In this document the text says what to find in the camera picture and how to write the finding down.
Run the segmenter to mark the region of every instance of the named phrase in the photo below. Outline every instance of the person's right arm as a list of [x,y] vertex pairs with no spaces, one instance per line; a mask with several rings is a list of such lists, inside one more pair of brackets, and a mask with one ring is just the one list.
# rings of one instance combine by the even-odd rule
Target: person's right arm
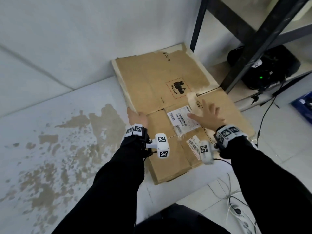
[[[189,114],[210,130],[225,125],[218,118],[219,108],[203,101],[203,117]],[[312,194],[291,173],[263,152],[256,150],[246,137],[228,142],[220,156],[231,159],[243,196],[259,229],[264,233],[310,233]]]

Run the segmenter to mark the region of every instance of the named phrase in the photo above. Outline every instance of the black sleeve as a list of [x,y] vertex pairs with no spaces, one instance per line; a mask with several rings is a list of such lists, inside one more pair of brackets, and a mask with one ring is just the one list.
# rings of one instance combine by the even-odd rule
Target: black sleeve
[[231,140],[220,156],[231,159],[262,233],[310,232],[312,194],[295,176],[256,150],[244,136]]
[[143,156],[139,141],[126,137],[53,233],[131,233],[137,192],[144,179]]

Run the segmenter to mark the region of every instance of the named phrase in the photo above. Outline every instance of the person's left hand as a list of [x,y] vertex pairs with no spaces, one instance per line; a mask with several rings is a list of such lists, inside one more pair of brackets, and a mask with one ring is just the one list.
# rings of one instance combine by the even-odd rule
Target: person's left hand
[[146,129],[149,126],[149,121],[144,113],[139,112],[137,114],[134,111],[132,111],[129,107],[127,107],[127,114],[129,118],[129,124],[131,126],[134,124],[141,124]]

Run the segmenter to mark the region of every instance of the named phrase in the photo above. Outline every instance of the blue object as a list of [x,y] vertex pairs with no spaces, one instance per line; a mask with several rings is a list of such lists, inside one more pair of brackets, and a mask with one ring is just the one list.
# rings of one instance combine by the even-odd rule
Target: blue object
[[312,125],[312,111],[306,106],[306,100],[309,101],[309,98],[312,98],[312,92],[307,93],[300,98],[291,102],[291,105],[296,108],[296,110],[306,118],[308,122]]

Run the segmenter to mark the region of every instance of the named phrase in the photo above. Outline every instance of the person's leg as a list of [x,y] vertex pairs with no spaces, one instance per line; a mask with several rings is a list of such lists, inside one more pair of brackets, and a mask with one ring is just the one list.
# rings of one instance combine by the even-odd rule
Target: person's leg
[[173,204],[144,220],[135,228],[135,233],[172,233],[172,231],[191,233],[228,234],[229,232],[201,213],[184,205]]

